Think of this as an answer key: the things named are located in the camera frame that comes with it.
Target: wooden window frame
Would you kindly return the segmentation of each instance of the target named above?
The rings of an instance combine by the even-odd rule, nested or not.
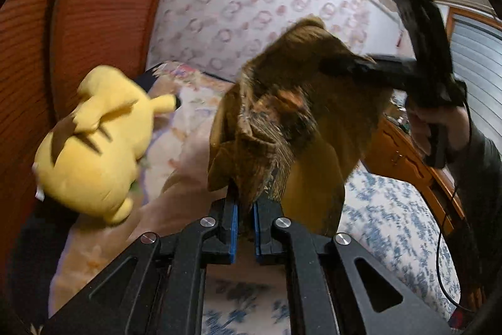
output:
[[[453,30],[455,28],[455,19],[453,18],[453,15],[465,16],[477,20],[478,22],[485,23],[486,25],[494,27],[495,29],[502,30],[502,22],[499,22],[492,17],[482,15],[472,10],[450,6],[448,10],[448,18],[446,19],[446,35],[448,35],[448,41],[451,41],[451,35],[453,34]]]

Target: brown garment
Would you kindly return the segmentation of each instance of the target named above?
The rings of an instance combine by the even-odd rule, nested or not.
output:
[[[344,181],[392,93],[319,72],[323,58],[336,64],[340,55],[352,53],[309,17],[246,63],[214,119],[209,190],[232,178],[241,212],[265,190],[285,216],[315,233],[336,232]]]

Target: jacket sleeve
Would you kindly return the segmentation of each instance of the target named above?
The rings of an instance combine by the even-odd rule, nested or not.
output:
[[[448,164],[458,197],[474,235],[481,262],[481,280],[491,293],[502,268],[502,164],[492,140],[474,125],[470,147]]]

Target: silver bolt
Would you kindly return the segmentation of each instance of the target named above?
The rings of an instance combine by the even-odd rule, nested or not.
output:
[[[200,225],[204,227],[213,227],[216,224],[216,220],[214,220],[212,217],[203,217],[200,219]]]
[[[141,235],[141,243],[143,243],[144,245],[155,243],[156,240],[157,235],[155,233],[152,233],[151,231],[149,231],[148,233],[143,233]]]
[[[347,246],[352,241],[352,237],[350,237],[347,233],[338,233],[335,236],[335,241],[342,246]]]
[[[286,229],[287,227],[291,226],[291,221],[287,217],[279,217],[275,221],[275,225],[277,227],[282,227],[282,229]]]

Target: yellow plush toy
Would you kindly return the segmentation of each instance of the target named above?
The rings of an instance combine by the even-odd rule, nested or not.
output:
[[[152,138],[155,113],[174,111],[173,95],[150,97],[120,70],[94,68],[78,91],[81,103],[59,121],[35,154],[45,192],[61,204],[117,224],[129,216],[136,161]]]

